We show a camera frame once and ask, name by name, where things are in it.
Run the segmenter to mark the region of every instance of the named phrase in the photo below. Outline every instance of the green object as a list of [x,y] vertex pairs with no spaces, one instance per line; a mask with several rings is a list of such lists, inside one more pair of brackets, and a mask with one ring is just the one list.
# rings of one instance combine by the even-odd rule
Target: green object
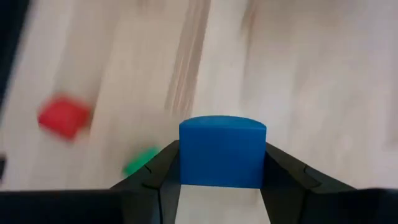
[[131,174],[135,173],[143,165],[145,165],[148,161],[155,157],[159,151],[159,147],[157,146],[152,146],[145,149],[144,152],[140,153],[138,157],[133,159],[129,164],[124,167],[123,174],[128,177]]

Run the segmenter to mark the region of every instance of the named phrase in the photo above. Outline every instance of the plastic block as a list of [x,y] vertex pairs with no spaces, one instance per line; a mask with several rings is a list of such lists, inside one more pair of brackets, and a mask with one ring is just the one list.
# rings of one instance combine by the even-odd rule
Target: plastic block
[[267,128],[234,116],[202,116],[180,124],[181,184],[262,187]]
[[44,106],[39,114],[39,124],[72,140],[78,130],[88,123],[89,117],[88,106],[66,96],[58,96]]

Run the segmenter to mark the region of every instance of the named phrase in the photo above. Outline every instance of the blue block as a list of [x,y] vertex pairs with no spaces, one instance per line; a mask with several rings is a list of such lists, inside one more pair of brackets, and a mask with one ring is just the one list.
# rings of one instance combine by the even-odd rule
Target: blue block
[[234,116],[202,116],[180,124],[181,184],[262,187],[267,127]]

